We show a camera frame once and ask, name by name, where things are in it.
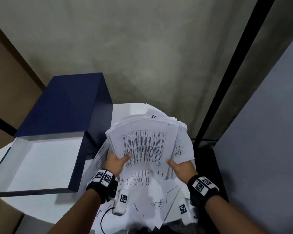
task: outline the round white table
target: round white table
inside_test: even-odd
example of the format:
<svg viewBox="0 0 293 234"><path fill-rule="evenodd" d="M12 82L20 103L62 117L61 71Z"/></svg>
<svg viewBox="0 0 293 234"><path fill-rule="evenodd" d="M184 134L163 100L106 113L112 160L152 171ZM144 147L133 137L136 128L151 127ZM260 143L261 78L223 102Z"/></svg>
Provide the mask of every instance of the round white table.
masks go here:
<svg viewBox="0 0 293 234"><path fill-rule="evenodd" d="M150 108L158 110L149 104L143 103L115 104L113 106L111 124L113 125L114 123L119 122L123 117L129 115L145 114ZM0 149L0 161L12 144L13 142ZM182 197L188 197L187 193L188 188L184 185L179 191L164 223L169 223L181 218L178 209L178 201ZM73 193L2 197L1 199L29 216L54 224L75 203Z"/></svg>

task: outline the box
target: box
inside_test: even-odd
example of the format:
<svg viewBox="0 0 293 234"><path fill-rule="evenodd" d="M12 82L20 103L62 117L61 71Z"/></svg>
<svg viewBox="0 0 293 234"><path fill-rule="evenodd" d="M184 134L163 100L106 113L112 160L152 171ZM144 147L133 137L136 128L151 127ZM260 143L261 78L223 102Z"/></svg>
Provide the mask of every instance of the box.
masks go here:
<svg viewBox="0 0 293 234"><path fill-rule="evenodd" d="M112 110L102 73L53 77L0 162L0 197L77 192Z"/></svg>

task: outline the person's right hand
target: person's right hand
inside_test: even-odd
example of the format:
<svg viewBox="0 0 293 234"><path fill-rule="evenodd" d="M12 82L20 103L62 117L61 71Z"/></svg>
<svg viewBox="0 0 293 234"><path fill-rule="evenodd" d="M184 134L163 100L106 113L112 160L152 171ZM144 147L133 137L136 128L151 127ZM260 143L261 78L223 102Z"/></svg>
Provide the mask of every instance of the person's right hand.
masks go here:
<svg viewBox="0 0 293 234"><path fill-rule="evenodd" d="M186 185L193 176L197 175L197 171L195 170L191 161L177 164L171 159L167 159L166 162L174 170L179 180L184 182Z"/></svg>

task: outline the box lid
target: box lid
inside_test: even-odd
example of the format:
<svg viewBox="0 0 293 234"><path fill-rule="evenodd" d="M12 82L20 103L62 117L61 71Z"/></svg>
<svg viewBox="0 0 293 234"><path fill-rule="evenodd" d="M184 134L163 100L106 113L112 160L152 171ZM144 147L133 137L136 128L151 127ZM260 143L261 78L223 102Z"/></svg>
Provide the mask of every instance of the box lid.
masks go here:
<svg viewBox="0 0 293 234"><path fill-rule="evenodd" d="M87 131L101 80L102 73L53 77L15 137Z"/></svg>

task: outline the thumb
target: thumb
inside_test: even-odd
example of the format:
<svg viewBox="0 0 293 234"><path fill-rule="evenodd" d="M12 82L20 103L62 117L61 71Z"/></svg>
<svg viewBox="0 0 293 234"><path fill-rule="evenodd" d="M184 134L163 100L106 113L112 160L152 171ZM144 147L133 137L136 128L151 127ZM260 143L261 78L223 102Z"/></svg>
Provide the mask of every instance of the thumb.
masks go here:
<svg viewBox="0 0 293 234"><path fill-rule="evenodd" d="M167 159L166 160L167 164L173 169L175 170L178 166L178 164L176 164L174 161L172 161L171 159Z"/></svg>
<svg viewBox="0 0 293 234"><path fill-rule="evenodd" d="M125 164L131 158L131 154L127 153L124 157L121 158L121 161Z"/></svg>

